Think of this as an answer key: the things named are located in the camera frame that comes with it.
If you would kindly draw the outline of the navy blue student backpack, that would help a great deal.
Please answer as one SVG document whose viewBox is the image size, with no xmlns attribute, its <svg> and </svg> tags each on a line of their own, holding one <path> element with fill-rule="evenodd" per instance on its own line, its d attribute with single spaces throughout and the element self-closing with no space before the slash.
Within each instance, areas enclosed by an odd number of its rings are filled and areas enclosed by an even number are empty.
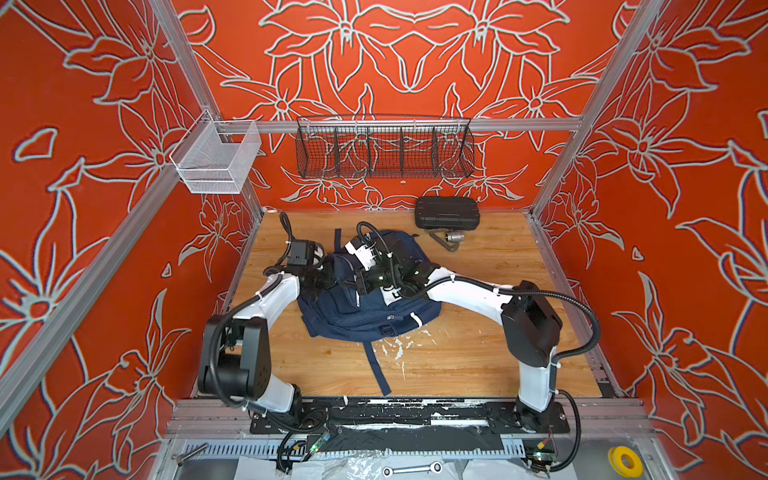
<svg viewBox="0 0 768 480">
<path fill-rule="evenodd" d="M 410 247 L 411 252 L 428 259 L 415 237 L 406 232 L 381 231 L 366 221 L 359 222 L 356 228 L 355 237 L 366 244 L 377 239 L 408 241 L 412 238 L 416 246 Z M 376 358 L 373 344 L 417 330 L 437 319 L 442 311 L 442 303 L 425 296 L 399 297 L 383 289 L 366 293 L 359 286 L 361 274 L 365 270 L 353 255 L 345 251 L 345 245 L 341 244 L 341 231 L 337 230 L 335 235 L 336 250 L 328 258 L 333 261 L 337 284 L 317 300 L 299 297 L 302 320 L 312 337 L 361 344 L 381 393 L 387 396 L 391 388 Z"/>
</svg>

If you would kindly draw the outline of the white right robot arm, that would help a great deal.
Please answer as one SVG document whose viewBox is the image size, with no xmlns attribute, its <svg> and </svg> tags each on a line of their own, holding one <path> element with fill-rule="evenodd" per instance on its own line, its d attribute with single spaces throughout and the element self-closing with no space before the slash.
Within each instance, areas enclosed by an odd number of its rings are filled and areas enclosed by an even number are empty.
<svg viewBox="0 0 768 480">
<path fill-rule="evenodd" d="M 360 235 L 344 246 L 361 264 L 356 287 L 382 289 L 387 300 L 429 299 L 470 310 L 502 326 L 507 348 L 519 362 L 517 422 L 527 431 L 550 423 L 550 407 L 561 361 L 595 348 L 602 336 L 594 311 L 585 303 L 559 292 L 541 290 L 523 281 L 503 286 L 459 275 L 428 260 L 397 250 L 385 240 Z M 549 304 L 551 299 L 581 310 L 592 329 L 583 345 L 560 352 L 562 321 Z"/>
</svg>

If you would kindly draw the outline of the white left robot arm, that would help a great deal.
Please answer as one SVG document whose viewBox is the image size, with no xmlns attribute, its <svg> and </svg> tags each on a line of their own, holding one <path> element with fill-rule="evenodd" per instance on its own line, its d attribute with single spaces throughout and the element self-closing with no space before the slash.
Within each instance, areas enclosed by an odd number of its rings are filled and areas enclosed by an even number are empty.
<svg viewBox="0 0 768 480">
<path fill-rule="evenodd" d="M 232 408 L 293 414 L 300 389 L 272 373 L 269 333 L 283 311 L 321 284 L 321 244 L 291 240 L 266 282 L 249 299 L 206 323 L 197 389 Z"/>
</svg>

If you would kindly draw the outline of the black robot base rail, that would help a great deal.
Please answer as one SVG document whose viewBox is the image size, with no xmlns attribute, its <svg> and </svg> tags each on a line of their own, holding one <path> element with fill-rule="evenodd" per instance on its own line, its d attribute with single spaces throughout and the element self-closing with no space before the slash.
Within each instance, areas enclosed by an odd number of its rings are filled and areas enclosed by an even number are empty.
<svg viewBox="0 0 768 480">
<path fill-rule="evenodd" d="M 515 398 L 473 397 L 307 397 L 287 413 L 246 403 L 251 431 L 285 426 L 298 433 L 347 429 L 421 427 L 486 428 L 499 434 L 565 434 L 571 431 L 563 406 L 553 401 L 536 412 Z"/>
</svg>

